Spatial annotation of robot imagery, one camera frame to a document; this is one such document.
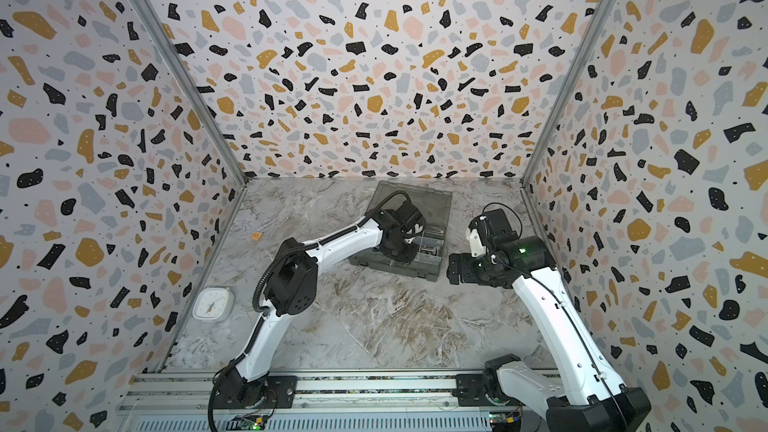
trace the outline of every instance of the terrazzo wallpaper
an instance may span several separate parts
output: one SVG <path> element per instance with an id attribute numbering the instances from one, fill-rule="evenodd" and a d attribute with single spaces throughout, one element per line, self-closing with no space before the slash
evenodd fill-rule
<path id="1" fill-rule="evenodd" d="M 113 430 L 236 182 L 126 0 L 5 2 L 0 430 Z"/>
<path id="2" fill-rule="evenodd" d="M 514 177 L 598 0 L 151 0 L 245 174 Z"/>
<path id="3" fill-rule="evenodd" d="M 641 430 L 768 430 L 766 0 L 617 0 L 531 191 Z"/>

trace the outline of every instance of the clock face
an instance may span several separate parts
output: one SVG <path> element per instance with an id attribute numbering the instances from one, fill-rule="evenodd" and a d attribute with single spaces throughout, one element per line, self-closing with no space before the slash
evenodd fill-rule
<path id="1" fill-rule="evenodd" d="M 194 316 L 200 319 L 218 318 L 230 305 L 230 294 L 225 288 L 207 288 L 200 293 L 195 304 Z"/>

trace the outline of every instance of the patterned back wall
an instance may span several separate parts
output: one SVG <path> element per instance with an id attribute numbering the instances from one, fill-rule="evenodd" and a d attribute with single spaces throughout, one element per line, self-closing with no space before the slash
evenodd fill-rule
<path id="1" fill-rule="evenodd" d="M 533 180 L 641 430 L 768 430 L 767 26 L 766 0 L 617 0 Z"/>
<path id="2" fill-rule="evenodd" d="M 114 430 L 194 296 L 234 175 L 127 0 L 6 4 L 0 430 Z"/>
<path id="3" fill-rule="evenodd" d="M 513 177 L 598 0 L 150 0 L 248 176 Z"/>

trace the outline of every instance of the metal corner post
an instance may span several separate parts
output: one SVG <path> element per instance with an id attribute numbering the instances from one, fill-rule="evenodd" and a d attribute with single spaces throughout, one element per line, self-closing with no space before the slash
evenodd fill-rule
<path id="1" fill-rule="evenodd" d="M 600 31 L 603 29 L 605 21 L 608 20 L 608 16 L 614 8 L 615 1 L 616 0 L 600 0 L 595 9 L 594 17 L 589 23 L 587 33 L 584 34 L 584 38 L 577 49 L 576 56 L 574 57 L 573 62 L 571 62 L 571 68 L 568 69 L 560 93 L 558 94 L 557 99 L 555 99 L 554 105 L 552 105 L 552 112 L 544 122 L 542 133 L 539 135 L 539 139 L 536 141 L 536 146 L 531 154 L 531 158 L 528 160 L 528 164 L 525 167 L 522 176 L 523 187 L 531 183 L 538 161 L 542 158 L 544 151 L 547 149 L 546 142 L 554 134 L 555 127 L 560 123 L 560 119 L 562 119 L 563 114 L 565 113 L 565 105 L 571 99 L 571 95 L 576 88 L 581 71 L 584 70 L 587 62 L 589 62 L 590 54 L 592 53 L 594 46 L 597 45 Z"/>
<path id="2" fill-rule="evenodd" d="M 170 72 L 173 73 L 175 79 L 178 81 L 182 92 L 187 96 L 189 101 L 192 102 L 192 107 L 198 111 L 197 116 L 205 126 L 208 137 L 218 149 L 222 160 L 224 160 L 226 166 L 229 167 L 232 175 L 236 178 L 237 185 L 242 189 L 246 183 L 245 174 L 240 170 L 240 165 L 232 153 L 232 150 L 227 145 L 226 140 L 224 140 L 224 136 L 222 135 L 221 130 L 219 130 L 216 121 L 208 113 L 208 105 L 206 105 L 200 92 L 197 91 L 194 82 L 192 82 L 192 78 L 184 68 L 184 64 L 178 57 L 174 44 L 170 42 L 170 39 L 166 35 L 158 15 L 154 12 L 152 4 L 150 4 L 149 0 L 128 1 L 134 12 L 139 15 L 141 23 L 147 27 L 147 32 L 150 38 L 158 48 L 158 51 L 163 57 L 166 65 L 168 65 Z"/>

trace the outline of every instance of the patterned side wall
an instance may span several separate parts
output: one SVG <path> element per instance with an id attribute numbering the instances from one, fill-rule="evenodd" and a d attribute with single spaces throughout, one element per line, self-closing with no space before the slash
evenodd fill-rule
<path id="1" fill-rule="evenodd" d="M 513 177 L 598 0 L 151 0 L 249 176 Z"/>
<path id="2" fill-rule="evenodd" d="M 236 183 L 126 0 L 6 4 L 0 430 L 113 430 Z"/>
<path id="3" fill-rule="evenodd" d="M 617 0 L 531 190 L 642 430 L 768 430 L 766 0 Z"/>

